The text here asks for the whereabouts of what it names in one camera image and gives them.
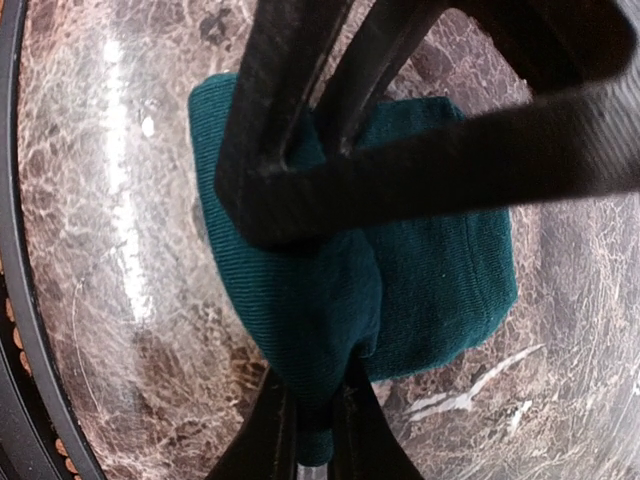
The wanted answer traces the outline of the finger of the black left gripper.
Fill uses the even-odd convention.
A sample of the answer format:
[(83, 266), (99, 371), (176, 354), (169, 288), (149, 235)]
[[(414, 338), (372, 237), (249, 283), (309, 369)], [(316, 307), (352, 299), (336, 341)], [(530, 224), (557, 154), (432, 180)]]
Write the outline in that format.
[(639, 5), (460, 1), (535, 91), (527, 105), (330, 162), (314, 229), (598, 197), (639, 186)]
[(357, 229), (347, 166), (292, 171), (298, 119), (351, 8), (348, 1), (260, 1), (242, 57), (215, 175), (239, 234), (270, 248)]

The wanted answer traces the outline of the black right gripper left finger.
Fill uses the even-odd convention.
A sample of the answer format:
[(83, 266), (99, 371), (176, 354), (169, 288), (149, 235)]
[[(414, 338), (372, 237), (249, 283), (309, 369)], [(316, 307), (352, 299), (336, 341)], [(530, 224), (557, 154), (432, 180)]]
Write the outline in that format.
[(268, 369), (250, 414), (207, 478), (295, 479), (296, 420), (296, 400), (279, 376)]

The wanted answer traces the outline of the dark green sock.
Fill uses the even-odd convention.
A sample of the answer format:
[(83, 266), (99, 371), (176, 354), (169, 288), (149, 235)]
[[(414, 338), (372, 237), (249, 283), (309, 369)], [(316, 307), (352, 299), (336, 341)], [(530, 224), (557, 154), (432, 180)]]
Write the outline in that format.
[(359, 355), (374, 381), (438, 368), (482, 344), (517, 298), (507, 210), (345, 231), (297, 252), (264, 251), (236, 231), (214, 191), (236, 77), (190, 94), (197, 184), (218, 271), (242, 324), (293, 391), (297, 460), (329, 461), (328, 403)]

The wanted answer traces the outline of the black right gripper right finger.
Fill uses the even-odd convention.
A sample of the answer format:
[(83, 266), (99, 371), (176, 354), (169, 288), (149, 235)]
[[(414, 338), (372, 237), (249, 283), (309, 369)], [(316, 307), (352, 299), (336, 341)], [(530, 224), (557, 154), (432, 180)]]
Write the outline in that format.
[(332, 401), (332, 436), (331, 479), (423, 479), (392, 433), (357, 356)]

